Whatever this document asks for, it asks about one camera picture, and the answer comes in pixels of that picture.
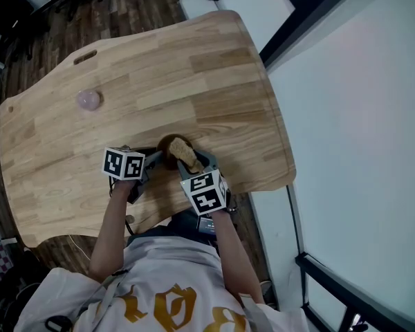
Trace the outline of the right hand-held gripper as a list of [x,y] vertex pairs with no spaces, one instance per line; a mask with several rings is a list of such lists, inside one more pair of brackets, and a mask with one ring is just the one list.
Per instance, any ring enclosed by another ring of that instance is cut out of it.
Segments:
[[216,157],[203,150],[195,149],[194,153],[201,173],[192,174],[182,160],[176,162],[185,196],[198,216],[226,209],[228,185],[218,169]]

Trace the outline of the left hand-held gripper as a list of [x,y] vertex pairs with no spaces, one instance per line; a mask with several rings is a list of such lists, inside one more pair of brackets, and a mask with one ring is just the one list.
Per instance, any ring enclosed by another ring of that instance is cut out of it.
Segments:
[[155,147],[134,150],[127,145],[106,147],[102,163],[102,173],[109,178],[109,193],[118,181],[135,181],[127,202],[134,204],[143,194],[149,181],[149,172],[162,161],[164,153]]

